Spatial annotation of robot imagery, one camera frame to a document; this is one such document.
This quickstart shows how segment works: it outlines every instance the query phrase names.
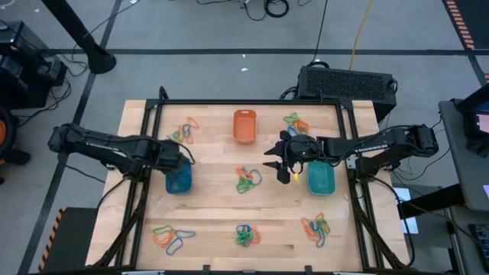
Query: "wooden tabletop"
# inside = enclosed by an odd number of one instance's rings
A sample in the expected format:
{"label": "wooden tabletop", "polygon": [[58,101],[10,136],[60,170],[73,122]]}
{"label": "wooden tabletop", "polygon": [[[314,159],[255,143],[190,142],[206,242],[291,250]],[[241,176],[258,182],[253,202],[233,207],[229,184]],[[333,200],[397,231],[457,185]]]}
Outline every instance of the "wooden tabletop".
{"label": "wooden tabletop", "polygon": [[[139,134],[145,101],[127,101],[118,134]],[[371,102],[354,102],[359,135],[378,131]],[[233,114],[238,109],[257,112],[257,138],[253,144],[240,145],[232,138]],[[175,196],[165,190],[165,176],[151,174],[151,185],[144,217],[137,268],[142,270],[211,270],[301,271],[311,265],[314,271],[360,271],[361,261],[351,209],[345,165],[335,168],[335,193],[313,196],[307,189],[305,170],[300,183],[283,185],[276,170],[265,167],[265,161],[279,160],[264,156],[287,128],[284,116],[295,112],[310,125],[309,135],[338,137],[335,107],[324,105],[165,105],[158,137],[168,134],[195,118],[199,129],[193,129],[194,144],[185,144],[193,153],[193,189],[189,195]],[[235,168],[260,171],[263,181],[253,190],[238,194]],[[387,173],[381,179],[390,182]],[[108,173],[105,191],[121,175]],[[121,230],[129,182],[124,183],[102,204],[93,232],[87,264],[96,262]],[[378,183],[370,184],[377,228],[390,249],[407,263],[409,256],[393,194]],[[301,218],[314,219],[320,212],[331,228],[324,247],[309,240]],[[241,247],[235,243],[236,226],[249,224],[261,233],[261,243]],[[195,231],[193,238],[183,239],[183,246],[173,256],[153,241],[154,228],[171,225],[175,229]],[[371,239],[365,231],[369,261],[374,266]],[[133,236],[128,237],[124,263],[128,263]]]}

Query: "computer case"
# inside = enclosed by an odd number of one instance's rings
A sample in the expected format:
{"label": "computer case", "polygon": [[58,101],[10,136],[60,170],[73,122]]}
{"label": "computer case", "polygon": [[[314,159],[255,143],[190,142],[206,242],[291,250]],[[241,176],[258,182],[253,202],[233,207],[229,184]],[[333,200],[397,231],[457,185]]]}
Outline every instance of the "computer case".
{"label": "computer case", "polygon": [[43,43],[22,21],[0,23],[0,105],[7,109],[41,108],[53,86],[63,85],[66,65],[42,55]]}
{"label": "computer case", "polygon": [[299,99],[371,100],[377,122],[396,107],[397,83],[390,74],[303,66],[299,75]]}

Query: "concrete floor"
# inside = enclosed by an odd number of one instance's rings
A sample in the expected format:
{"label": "concrete floor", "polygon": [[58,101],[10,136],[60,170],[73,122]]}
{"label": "concrete floor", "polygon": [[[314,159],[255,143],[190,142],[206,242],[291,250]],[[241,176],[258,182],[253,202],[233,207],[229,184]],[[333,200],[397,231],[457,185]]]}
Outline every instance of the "concrete floor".
{"label": "concrete floor", "polygon": [[[0,6],[11,0],[0,0]],[[86,24],[94,28],[110,14],[120,0],[69,0]],[[131,3],[121,1],[121,9]],[[367,0],[329,0],[320,49],[351,49]],[[246,17],[237,1],[220,5],[197,5],[190,0],[141,0],[115,20],[108,39],[108,49],[314,49],[324,1],[315,0],[300,7],[290,1],[290,13],[280,19],[266,18],[254,22]],[[263,14],[260,0],[252,0],[250,13]],[[4,21],[24,21],[49,47],[71,49],[74,41],[39,0],[17,0],[0,9]],[[102,39],[105,25],[94,33]],[[463,50],[458,35],[441,0],[376,0],[358,43],[359,49],[420,50],[413,55],[358,55],[354,70],[391,73],[399,82],[398,106],[392,111],[389,125],[434,125],[439,120],[437,103],[464,98],[481,86],[465,55],[428,55],[423,50]],[[83,55],[76,59],[84,60]],[[296,82],[300,67],[311,54],[120,54],[118,65],[110,73],[95,77],[81,125],[92,130],[115,134],[127,99],[157,97],[165,86],[172,99],[277,99]],[[347,69],[349,55],[319,55],[332,68]],[[489,72],[489,58],[477,57],[482,70]],[[79,70],[75,64],[68,64]],[[57,155],[46,143],[52,127],[71,122],[80,97],[91,81],[88,73],[68,77],[73,91],[60,107],[45,112],[20,129],[18,143],[32,154],[24,167],[1,167],[6,178],[0,186],[0,273],[19,271],[22,257],[36,225],[44,197],[53,178]],[[32,110],[19,113],[29,114]],[[438,134],[440,153],[448,148],[443,132]],[[436,159],[413,158],[414,174]],[[68,164],[99,178],[106,171],[86,157],[70,156]],[[432,165],[413,183],[447,186],[457,182],[451,156]],[[42,250],[57,210],[64,206],[95,207],[102,184],[65,170],[47,223],[40,236],[30,272],[37,270]],[[448,258],[434,251],[424,255],[417,267],[421,270],[445,271]]]}

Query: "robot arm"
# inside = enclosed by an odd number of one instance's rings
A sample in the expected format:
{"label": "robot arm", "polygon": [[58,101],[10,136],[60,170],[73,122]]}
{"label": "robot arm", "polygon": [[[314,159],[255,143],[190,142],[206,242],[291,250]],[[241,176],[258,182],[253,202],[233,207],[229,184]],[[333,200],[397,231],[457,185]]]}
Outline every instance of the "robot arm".
{"label": "robot arm", "polygon": [[[277,161],[263,163],[277,169],[277,178],[284,184],[290,182],[290,173],[295,163],[299,163],[302,172],[306,162],[320,160],[336,167],[347,159],[347,168],[355,170],[356,177],[374,175],[380,168],[396,169],[404,158],[431,157],[438,152],[435,133],[425,125],[397,126],[365,137],[346,139],[340,137],[313,137],[304,134],[291,136],[286,131],[280,133],[281,141],[264,154],[277,155]],[[352,154],[386,149],[374,157],[350,157]]]}
{"label": "robot arm", "polygon": [[135,179],[141,178],[145,167],[166,174],[189,163],[174,141],[136,135],[119,137],[86,130],[75,124],[54,128],[47,145],[57,153],[78,153],[99,160]]}

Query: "black metal frame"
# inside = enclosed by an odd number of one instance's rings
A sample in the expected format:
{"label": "black metal frame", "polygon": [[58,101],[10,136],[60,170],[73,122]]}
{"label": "black metal frame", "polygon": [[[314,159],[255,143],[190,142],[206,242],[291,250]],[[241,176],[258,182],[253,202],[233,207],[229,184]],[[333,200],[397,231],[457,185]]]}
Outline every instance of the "black metal frame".
{"label": "black metal frame", "polygon": [[[146,101],[146,105],[144,107],[144,115],[143,121],[141,125],[141,135],[146,135],[149,124],[150,124],[150,114],[153,109],[156,109],[156,114],[153,123],[152,137],[157,138],[157,133],[160,127],[161,114],[163,111],[164,105],[329,105],[335,106],[336,115],[338,117],[338,128],[340,132],[341,138],[347,138],[345,122],[343,118],[342,108],[346,108],[348,111],[348,120],[351,127],[351,134],[353,138],[358,137],[358,131],[355,121],[355,114],[353,112],[353,108],[351,103],[342,104],[338,100],[293,100],[293,101],[280,101],[280,100],[233,100],[233,99],[168,99],[166,92],[163,87],[160,88],[160,97],[159,99],[148,99]],[[116,238],[112,247],[117,247],[118,250],[107,256],[107,258],[101,259],[98,263],[93,267],[89,267],[85,270],[79,270],[76,272],[67,272],[67,273],[119,273],[121,270],[125,271],[135,271],[136,264],[138,262],[138,254],[139,247],[141,243],[141,234],[142,234],[142,226],[144,222],[144,210],[147,202],[147,195],[149,190],[149,185],[151,181],[151,170],[146,169],[144,171],[144,181],[142,183],[142,190],[140,200],[138,202],[138,207],[132,211],[134,206],[134,198],[136,195],[136,190],[138,187],[138,183],[131,182],[129,191],[128,191],[128,199],[126,202],[126,209],[124,213],[124,220],[122,222],[122,230],[121,233]],[[347,177],[348,177],[348,185],[351,196],[351,206],[354,212],[354,220],[355,220],[355,229],[356,235],[358,239],[358,249],[361,258],[361,265],[363,272],[375,273],[375,274],[437,274],[437,273],[425,273],[418,272],[415,270],[399,270],[399,269],[387,269],[384,268],[383,255],[379,247],[385,248],[387,245],[383,240],[381,240],[380,235],[376,234],[377,226],[374,217],[374,210],[372,207],[372,201],[370,196],[370,191],[368,188],[368,183],[361,182],[361,188],[363,191],[364,197],[364,207],[366,210],[366,216],[360,215],[359,218],[355,214],[355,209],[361,209],[360,203],[358,201],[358,194],[356,191],[356,184],[358,181],[356,180],[355,174],[352,171],[348,171],[347,169]],[[129,265],[122,265],[124,252],[125,252],[125,240],[131,231],[132,227],[135,224],[134,230],[134,240],[131,248],[131,256]],[[365,244],[365,236],[364,236],[364,226],[371,233],[375,233],[377,236],[372,237],[372,245],[374,249],[375,262],[377,267],[370,267],[368,261],[368,253],[367,253],[367,245]],[[108,263],[112,260],[115,255],[115,266],[107,267]],[[209,265],[204,265],[202,270],[165,270],[165,274],[236,274],[244,271],[211,271]],[[255,271],[253,274],[290,274],[290,275],[312,275],[312,274],[334,274],[336,272],[313,272],[311,266],[305,266],[304,271],[302,272],[264,272],[264,271]]]}

